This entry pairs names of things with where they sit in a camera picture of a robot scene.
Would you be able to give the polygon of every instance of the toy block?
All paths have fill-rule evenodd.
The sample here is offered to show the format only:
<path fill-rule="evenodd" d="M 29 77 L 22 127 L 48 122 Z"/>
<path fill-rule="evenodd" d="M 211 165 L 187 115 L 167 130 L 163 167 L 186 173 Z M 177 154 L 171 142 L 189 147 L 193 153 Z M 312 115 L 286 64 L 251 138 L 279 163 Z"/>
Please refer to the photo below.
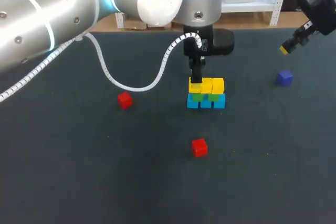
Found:
<path fill-rule="evenodd" d="M 224 79 L 213 78 L 212 79 L 212 94 L 224 94 Z"/>
<path fill-rule="evenodd" d="M 225 94 L 219 95 L 219 101 L 214 102 L 214 109 L 224 109 L 225 108 Z"/>
<path fill-rule="evenodd" d="M 133 101 L 132 101 L 130 94 L 128 94 L 127 92 L 123 92 L 120 95 L 118 95 L 118 103 L 120 107 L 123 110 L 125 110 L 128 107 L 132 106 Z"/>
<path fill-rule="evenodd" d="M 195 157 L 201 157 L 208 153 L 208 146 L 206 145 L 204 138 L 194 140 L 192 143 L 192 148 Z"/>
<path fill-rule="evenodd" d="M 191 83 L 191 78 L 189 77 L 189 93 L 200 93 L 202 90 L 201 83 Z"/>
<path fill-rule="evenodd" d="M 293 75 L 290 71 L 282 71 L 278 73 L 277 76 L 277 84 L 280 86 L 290 86 L 293 82 Z"/>
<path fill-rule="evenodd" d="M 219 101 L 219 94 L 208 94 L 208 101 L 218 102 Z"/>
<path fill-rule="evenodd" d="M 193 101 L 193 94 L 188 94 L 187 107 L 189 109 L 198 109 L 198 102 Z"/>
<path fill-rule="evenodd" d="M 212 102 L 208 100 L 208 94 L 204 95 L 204 100 L 201 102 L 201 108 L 204 109 L 211 109 L 212 107 Z"/>
<path fill-rule="evenodd" d="M 192 94 L 193 95 L 193 101 L 194 102 L 203 102 L 204 100 L 204 94 Z"/>
<path fill-rule="evenodd" d="M 212 78 L 202 78 L 202 94 L 212 93 Z"/>

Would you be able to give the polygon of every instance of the green cube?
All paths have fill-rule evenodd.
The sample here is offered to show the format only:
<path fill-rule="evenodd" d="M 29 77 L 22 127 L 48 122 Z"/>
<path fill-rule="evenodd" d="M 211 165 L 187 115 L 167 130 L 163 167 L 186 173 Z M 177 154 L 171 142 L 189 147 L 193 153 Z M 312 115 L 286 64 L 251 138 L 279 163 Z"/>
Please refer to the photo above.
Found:
<path fill-rule="evenodd" d="M 193 102 L 203 102 L 204 101 L 204 94 L 193 94 Z"/>
<path fill-rule="evenodd" d="M 209 102 L 218 102 L 219 101 L 219 94 L 208 94 L 208 101 Z"/>

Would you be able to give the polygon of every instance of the blue cube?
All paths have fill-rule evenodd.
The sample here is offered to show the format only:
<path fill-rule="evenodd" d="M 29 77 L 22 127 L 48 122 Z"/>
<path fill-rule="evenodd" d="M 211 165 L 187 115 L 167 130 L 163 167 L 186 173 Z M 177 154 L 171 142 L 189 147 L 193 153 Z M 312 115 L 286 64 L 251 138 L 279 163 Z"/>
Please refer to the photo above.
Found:
<path fill-rule="evenodd" d="M 290 86 L 293 82 L 293 75 L 288 70 L 278 73 L 277 84 L 280 86 Z"/>
<path fill-rule="evenodd" d="M 208 95 L 204 95 L 204 100 L 201 102 L 201 108 L 211 109 L 212 102 L 209 102 Z"/>
<path fill-rule="evenodd" d="M 214 109 L 224 109 L 225 108 L 225 94 L 219 95 L 219 101 L 214 102 Z"/>
<path fill-rule="evenodd" d="M 193 101 L 193 94 L 188 94 L 188 104 L 189 109 L 198 109 L 198 102 Z"/>

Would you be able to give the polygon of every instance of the stacked blocks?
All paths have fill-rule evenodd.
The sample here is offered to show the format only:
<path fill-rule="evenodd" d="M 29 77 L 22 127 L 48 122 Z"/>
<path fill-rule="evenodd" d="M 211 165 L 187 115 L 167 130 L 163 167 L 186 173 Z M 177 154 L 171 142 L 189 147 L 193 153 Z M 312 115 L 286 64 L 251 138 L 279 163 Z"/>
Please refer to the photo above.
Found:
<path fill-rule="evenodd" d="M 191 83 L 191 78 L 189 78 L 187 107 L 198 109 L 199 104 L 201 108 L 205 109 L 225 108 L 223 78 L 203 78 L 202 83 Z"/>

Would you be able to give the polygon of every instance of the yellow cube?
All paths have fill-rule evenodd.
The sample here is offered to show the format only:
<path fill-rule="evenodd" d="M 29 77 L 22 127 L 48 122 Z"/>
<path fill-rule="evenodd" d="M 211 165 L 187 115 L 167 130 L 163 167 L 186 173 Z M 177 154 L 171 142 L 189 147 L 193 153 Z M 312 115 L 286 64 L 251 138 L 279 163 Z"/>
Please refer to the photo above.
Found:
<path fill-rule="evenodd" d="M 211 94 L 212 92 L 212 78 L 202 78 L 202 94 Z"/>
<path fill-rule="evenodd" d="M 201 83 L 191 83 L 191 78 L 189 77 L 189 93 L 200 93 L 202 90 Z"/>
<path fill-rule="evenodd" d="M 224 79 L 213 78 L 212 79 L 212 94 L 224 94 Z"/>

